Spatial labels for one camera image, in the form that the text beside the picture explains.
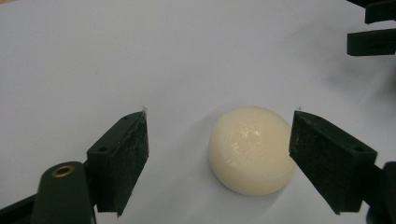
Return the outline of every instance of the cream-colored ball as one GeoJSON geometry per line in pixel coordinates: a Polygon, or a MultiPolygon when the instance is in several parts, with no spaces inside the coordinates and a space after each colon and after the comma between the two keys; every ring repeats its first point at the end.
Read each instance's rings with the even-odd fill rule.
{"type": "Polygon", "coordinates": [[[291,179],[291,128],[275,112],[257,106],[224,114],[210,135],[209,160],[216,177],[246,195],[275,192],[291,179]]]}

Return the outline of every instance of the black object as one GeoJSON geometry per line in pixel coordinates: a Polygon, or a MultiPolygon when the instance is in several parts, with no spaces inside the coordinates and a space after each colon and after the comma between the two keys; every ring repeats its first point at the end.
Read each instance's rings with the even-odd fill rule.
{"type": "Polygon", "coordinates": [[[376,151],[326,119],[294,112],[290,156],[335,214],[370,205],[367,223],[396,224],[396,162],[381,170],[376,151]]]}
{"type": "Polygon", "coordinates": [[[37,195],[0,210],[0,223],[92,224],[96,204],[98,212],[120,216],[149,157],[146,113],[120,119],[87,154],[84,164],[48,169],[37,195]]]}
{"type": "MultiPolygon", "coordinates": [[[[396,20],[396,0],[347,0],[366,9],[367,24],[396,20]]],[[[352,56],[393,55],[396,51],[396,29],[348,34],[347,54],[352,56]]]]}

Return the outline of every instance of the white surface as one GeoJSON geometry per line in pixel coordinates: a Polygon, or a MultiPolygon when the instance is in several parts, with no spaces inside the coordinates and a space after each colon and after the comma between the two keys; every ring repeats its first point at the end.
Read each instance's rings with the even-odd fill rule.
{"type": "Polygon", "coordinates": [[[210,134],[209,162],[227,188],[245,195],[274,193],[291,180],[291,127],[260,106],[239,106],[221,115],[210,134]]]}
{"type": "Polygon", "coordinates": [[[105,223],[364,223],[333,214],[301,171],[279,193],[242,196],[211,173],[207,144],[239,105],[320,115],[396,161],[396,62],[346,54],[363,23],[347,1],[20,0],[0,6],[0,207],[148,109],[150,157],[105,223]]]}

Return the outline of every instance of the round object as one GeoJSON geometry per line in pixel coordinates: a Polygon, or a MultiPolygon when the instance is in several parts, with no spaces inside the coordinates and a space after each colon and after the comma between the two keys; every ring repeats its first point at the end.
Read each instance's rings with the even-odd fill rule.
{"type": "Polygon", "coordinates": [[[229,189],[263,195],[281,189],[291,179],[295,162],[289,156],[291,128],[275,112],[257,106],[224,114],[210,135],[213,172],[229,189]]]}

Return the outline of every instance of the white ball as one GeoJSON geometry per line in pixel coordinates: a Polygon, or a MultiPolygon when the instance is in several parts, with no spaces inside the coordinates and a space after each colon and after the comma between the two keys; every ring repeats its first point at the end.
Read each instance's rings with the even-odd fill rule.
{"type": "Polygon", "coordinates": [[[289,156],[291,128],[275,112],[257,106],[224,114],[210,135],[213,172],[229,189],[263,195],[285,186],[295,170],[289,156]]]}

